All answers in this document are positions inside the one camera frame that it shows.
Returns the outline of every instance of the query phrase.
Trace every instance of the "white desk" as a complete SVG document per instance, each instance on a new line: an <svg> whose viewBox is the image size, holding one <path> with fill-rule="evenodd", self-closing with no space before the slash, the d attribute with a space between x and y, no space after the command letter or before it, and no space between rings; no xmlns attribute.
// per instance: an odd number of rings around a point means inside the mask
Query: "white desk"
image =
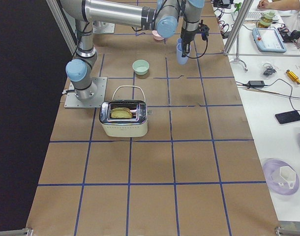
<svg viewBox="0 0 300 236"><path fill-rule="evenodd" d="M244 72L241 64L232 63L231 67L235 79L242 83L249 80L264 80L265 84L271 84L281 78L293 86L293 96L300 97L300 85L292 82L285 74L287 69L292 70L300 79L299 57L240 57L247 64L248 72ZM273 77L265 79L263 63L271 63L276 66L277 72ZM279 92L290 95L290 87L277 82L263 90ZM300 121L280 125L274 114L291 111L288 98L255 92L239 88L250 129L255 140L255 145L261 163L267 158L277 158L291 165L300 179ZM300 110L300 100L292 99L294 108ZM300 221L300 186L298 191L290 196L282 196L270 191L278 220Z"/></svg>
<svg viewBox="0 0 300 236"><path fill-rule="evenodd" d="M255 11L257 10L257 4L258 1L254 1L250 11ZM230 13L235 11L235 8L232 7L231 9L224 9L224 12ZM220 14L219 11L215 11L215 14L218 16ZM278 15L279 17L279 22L277 24L271 25L272 27L278 28L281 26L283 23L282 18ZM230 28L229 31L231 31L232 27L231 25L234 24L233 18L231 14L223 14L221 17L221 20L223 20L226 24L229 24ZM249 29L253 29L256 27L255 23L245 23L245 26L248 27ZM245 55L245 56L252 56L252 55L257 55L257 56L271 56L271 57L282 57L282 56L300 56L299 50L296 48L296 46L293 43L285 43L285 47L287 51L285 53L268 53L268 52L260 52L254 42L254 38L252 35L252 31L248 30L244 26L241 27L240 29L240 45L239 45L239 54L240 55ZM229 55L235 55L236 53L236 40L229 51Z"/></svg>

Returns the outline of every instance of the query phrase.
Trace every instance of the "purple plate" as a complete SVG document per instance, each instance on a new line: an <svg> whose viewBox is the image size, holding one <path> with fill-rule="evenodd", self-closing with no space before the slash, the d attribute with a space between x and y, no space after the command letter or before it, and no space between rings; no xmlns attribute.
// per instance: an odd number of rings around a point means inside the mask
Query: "purple plate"
<svg viewBox="0 0 300 236"><path fill-rule="evenodd" d="M285 163L284 161L277 160L277 159L269 160L263 165L263 171L264 171L266 183L271 190L275 191L278 194L292 195L292 194L296 193L297 190L299 189L300 183L299 183L298 175L296 177L297 179L296 179L296 183L295 183L293 189L283 188L283 187L279 186L278 183L273 182L273 180L271 178L272 173L282 166L289 166L292 170L294 170L289 164Z"/></svg>

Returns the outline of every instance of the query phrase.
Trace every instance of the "bowl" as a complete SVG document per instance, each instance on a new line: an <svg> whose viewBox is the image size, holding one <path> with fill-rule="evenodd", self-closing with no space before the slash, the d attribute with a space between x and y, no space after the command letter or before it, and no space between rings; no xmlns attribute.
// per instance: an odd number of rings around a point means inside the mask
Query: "bowl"
<svg viewBox="0 0 300 236"><path fill-rule="evenodd" d="M153 34L153 38L155 40L161 41L164 39L160 34L158 34L158 32L156 30L152 30L152 34Z"/></svg>
<svg viewBox="0 0 300 236"><path fill-rule="evenodd" d="M132 68L137 75L144 75L149 70L149 62L147 62L146 60L136 60L132 64Z"/></svg>

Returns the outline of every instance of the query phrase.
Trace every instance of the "black wall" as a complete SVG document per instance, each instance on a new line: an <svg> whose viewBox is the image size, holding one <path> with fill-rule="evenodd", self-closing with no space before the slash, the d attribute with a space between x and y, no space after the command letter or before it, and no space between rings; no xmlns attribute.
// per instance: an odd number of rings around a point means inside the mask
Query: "black wall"
<svg viewBox="0 0 300 236"><path fill-rule="evenodd" d="M69 60L45 0L0 0L0 231L26 226Z"/></svg>

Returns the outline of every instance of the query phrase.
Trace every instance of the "toaster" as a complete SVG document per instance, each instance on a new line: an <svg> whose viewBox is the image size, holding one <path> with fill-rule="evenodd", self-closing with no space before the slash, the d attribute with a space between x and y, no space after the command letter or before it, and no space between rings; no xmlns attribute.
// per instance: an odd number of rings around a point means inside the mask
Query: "toaster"
<svg viewBox="0 0 300 236"><path fill-rule="evenodd" d="M114 100L116 92L122 87L140 89L144 100ZM115 110L123 110L129 113L129 117L112 117ZM119 86L111 101L103 102L100 108L99 120L105 133L111 137L142 137L148 131L148 111L146 97L138 86Z"/></svg>

